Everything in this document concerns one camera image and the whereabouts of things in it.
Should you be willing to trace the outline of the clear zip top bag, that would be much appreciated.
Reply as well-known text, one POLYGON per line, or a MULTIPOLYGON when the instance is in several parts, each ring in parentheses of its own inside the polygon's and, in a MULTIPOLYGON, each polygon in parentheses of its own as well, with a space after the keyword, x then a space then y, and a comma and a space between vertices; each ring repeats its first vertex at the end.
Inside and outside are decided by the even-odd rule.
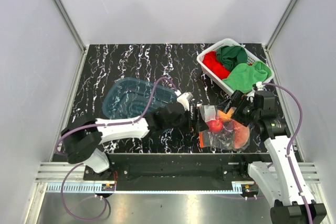
MULTIPOLYGON (((219 106, 215 105, 200 105, 200 117, 199 121, 203 120, 206 124, 211 120, 220 120, 217 116, 217 110, 219 110, 219 106)), ((245 148, 235 150, 233 147, 234 143, 234 120, 230 120, 229 122, 223 123, 223 128, 218 133, 212 133, 208 130, 199 131, 199 145, 201 148, 205 147, 214 147, 220 150, 226 151, 242 151, 247 148, 250 142, 250 136, 248 144, 245 148)))

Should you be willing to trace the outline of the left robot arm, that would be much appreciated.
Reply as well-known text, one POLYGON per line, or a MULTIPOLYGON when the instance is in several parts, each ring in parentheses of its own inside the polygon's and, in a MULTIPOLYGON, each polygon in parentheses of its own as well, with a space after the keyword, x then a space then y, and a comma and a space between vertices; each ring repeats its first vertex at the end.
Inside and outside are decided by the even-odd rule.
POLYGON ((78 126, 68 126, 61 133, 61 141, 69 164, 84 164, 99 178, 107 180, 113 175, 113 167, 107 154, 99 150, 99 145, 125 138, 142 139, 170 129, 195 132, 200 128, 199 120, 198 107, 187 110, 181 103, 172 102, 144 116, 116 120, 92 119, 78 126))

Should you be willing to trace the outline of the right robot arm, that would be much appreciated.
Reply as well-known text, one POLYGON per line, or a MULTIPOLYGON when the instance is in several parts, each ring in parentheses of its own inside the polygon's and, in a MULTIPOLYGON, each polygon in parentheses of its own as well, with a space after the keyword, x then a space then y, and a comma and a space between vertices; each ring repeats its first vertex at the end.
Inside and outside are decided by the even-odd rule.
POLYGON ((259 90, 252 96, 236 90, 228 100, 225 112, 231 119, 248 126, 253 124, 263 141, 275 173, 268 164, 245 162, 238 167, 244 180, 253 179, 270 205, 272 223, 322 223, 327 216, 323 203, 310 192, 292 147, 285 119, 279 118, 276 98, 270 91, 259 90))

